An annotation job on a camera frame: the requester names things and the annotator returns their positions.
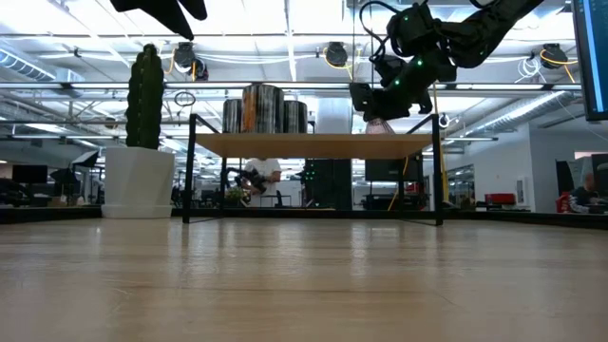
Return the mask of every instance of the black robotic arm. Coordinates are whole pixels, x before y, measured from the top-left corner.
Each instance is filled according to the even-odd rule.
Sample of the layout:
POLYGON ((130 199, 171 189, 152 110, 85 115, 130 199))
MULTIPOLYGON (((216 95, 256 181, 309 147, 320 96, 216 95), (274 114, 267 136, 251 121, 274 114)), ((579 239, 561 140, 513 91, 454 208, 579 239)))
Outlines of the black robotic arm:
POLYGON ((474 1, 480 10, 462 23, 434 19, 428 1, 402 11, 380 1, 369 1, 359 11, 361 22, 364 9, 371 5, 395 12, 387 25, 385 39, 364 26, 367 33, 380 41, 370 61, 382 78, 383 89, 351 84, 352 104, 356 110, 365 112, 366 122, 407 117, 412 104, 420 106, 420 114, 430 113, 428 87, 436 81, 455 81, 457 67, 473 68, 483 63, 511 28, 542 1, 496 0, 485 6, 474 1), (387 56, 389 41, 395 55, 411 60, 396 62, 396 57, 387 56))

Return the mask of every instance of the monitor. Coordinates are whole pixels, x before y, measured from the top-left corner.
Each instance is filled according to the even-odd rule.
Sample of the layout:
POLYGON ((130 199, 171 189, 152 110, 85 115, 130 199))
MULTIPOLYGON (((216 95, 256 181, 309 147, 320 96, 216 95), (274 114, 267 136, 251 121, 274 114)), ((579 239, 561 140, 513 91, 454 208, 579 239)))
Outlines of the monitor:
MULTIPOLYGON (((367 160, 365 161, 366 181, 399 181, 399 173, 404 164, 400 160, 367 160)), ((422 177, 422 155, 410 156, 404 181, 419 181, 422 177)))
POLYGON ((12 180, 25 184, 45 184, 48 178, 46 165, 13 165, 12 180))
POLYGON ((608 120, 608 2, 573 0, 572 4, 587 121, 608 120))

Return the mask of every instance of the black metal frame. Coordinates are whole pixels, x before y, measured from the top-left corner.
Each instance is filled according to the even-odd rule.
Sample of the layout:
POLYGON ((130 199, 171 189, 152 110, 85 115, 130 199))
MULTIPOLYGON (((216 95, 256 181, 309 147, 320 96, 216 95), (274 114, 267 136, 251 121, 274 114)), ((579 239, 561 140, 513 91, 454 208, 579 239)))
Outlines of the black metal frame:
MULTIPOLYGON (((423 118, 417 125, 415 125, 407 134, 412 134, 417 131, 420 127, 424 126, 428 122, 432 125, 432 146, 433 146, 433 163, 434 163, 434 175, 433 175, 433 199, 435 210, 427 212, 425 217, 434 219, 435 226, 441 226, 444 224, 444 211, 443 211, 443 198, 444 188, 442 186, 442 172, 441 172, 441 151, 439 144, 441 143, 440 127, 439 127, 439 116, 436 114, 429 114, 423 118)), ((195 143, 197 139, 197 123, 204 124, 214 133, 219 134, 212 125, 206 122, 198 114, 191 114, 189 124, 189 135, 188 135, 188 152, 186 158, 186 182, 184 189, 183 208, 181 210, 181 220, 183 223, 190 223, 192 217, 192 180, 193 180, 193 169, 194 169, 194 157, 195 157, 195 143)), ((401 169, 403 169, 404 161, 402 160, 401 169)), ((224 208, 224 195, 225 185, 227 183, 226 177, 226 164, 227 158, 221 159, 221 174, 219 181, 219 209, 218 210, 197 210, 198 214, 204 213, 208 216, 214 216, 218 218, 224 218, 227 216, 232 217, 238 211, 240 217, 249 218, 292 218, 296 216, 304 217, 323 217, 326 219, 347 219, 347 218, 371 218, 371 219, 418 219, 420 216, 410 216, 410 213, 404 211, 404 198, 405 198, 405 185, 403 173, 399 173, 399 203, 397 206, 397 212, 375 212, 375 213, 359 213, 356 211, 325 211, 315 212, 312 210, 230 210, 231 213, 226 213, 224 208)))

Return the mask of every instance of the ceiling pipe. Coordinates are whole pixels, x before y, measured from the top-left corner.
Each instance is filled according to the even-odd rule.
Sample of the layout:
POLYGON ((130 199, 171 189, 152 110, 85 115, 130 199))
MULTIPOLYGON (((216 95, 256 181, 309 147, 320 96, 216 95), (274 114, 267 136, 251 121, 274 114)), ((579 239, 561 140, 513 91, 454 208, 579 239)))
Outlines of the ceiling pipe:
POLYGON ((514 129, 542 115, 570 105, 578 98, 571 91, 555 91, 534 99, 519 100, 486 117, 472 128, 452 134, 452 137, 475 137, 486 132, 514 129))

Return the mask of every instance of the person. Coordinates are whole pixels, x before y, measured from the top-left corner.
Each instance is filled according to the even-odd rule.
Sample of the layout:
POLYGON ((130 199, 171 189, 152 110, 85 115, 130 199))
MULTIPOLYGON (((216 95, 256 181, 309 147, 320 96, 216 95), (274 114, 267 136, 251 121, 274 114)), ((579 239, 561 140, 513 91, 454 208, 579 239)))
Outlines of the person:
POLYGON ((264 182, 266 191, 260 194, 248 180, 244 180, 243 189, 251 191, 249 206, 272 208, 277 203, 276 198, 263 198, 263 196, 276 196, 276 184, 281 181, 281 166, 276 159, 251 159, 245 164, 245 170, 251 172, 253 169, 266 179, 264 182))
POLYGON ((570 193, 569 203, 570 210, 574 213, 590 214, 594 212, 589 205, 597 205, 600 200, 596 192, 596 182, 593 174, 586 175, 584 184, 570 193))

